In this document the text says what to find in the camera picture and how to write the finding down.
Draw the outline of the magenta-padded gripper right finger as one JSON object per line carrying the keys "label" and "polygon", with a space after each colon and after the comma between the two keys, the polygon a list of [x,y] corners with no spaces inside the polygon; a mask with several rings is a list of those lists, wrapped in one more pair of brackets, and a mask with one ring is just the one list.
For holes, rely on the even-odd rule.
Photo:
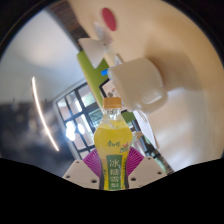
{"label": "magenta-padded gripper right finger", "polygon": [[166,176],[153,157],[144,157],[131,148],[126,160],[126,176],[130,189],[140,188]]}

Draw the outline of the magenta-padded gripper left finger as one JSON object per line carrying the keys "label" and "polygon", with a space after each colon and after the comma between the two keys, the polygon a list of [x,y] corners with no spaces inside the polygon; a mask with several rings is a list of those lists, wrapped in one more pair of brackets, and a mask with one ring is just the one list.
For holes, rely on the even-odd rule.
{"label": "magenta-padded gripper left finger", "polygon": [[75,160],[63,178],[84,188],[102,189],[103,171],[97,150],[91,151],[83,160]]}

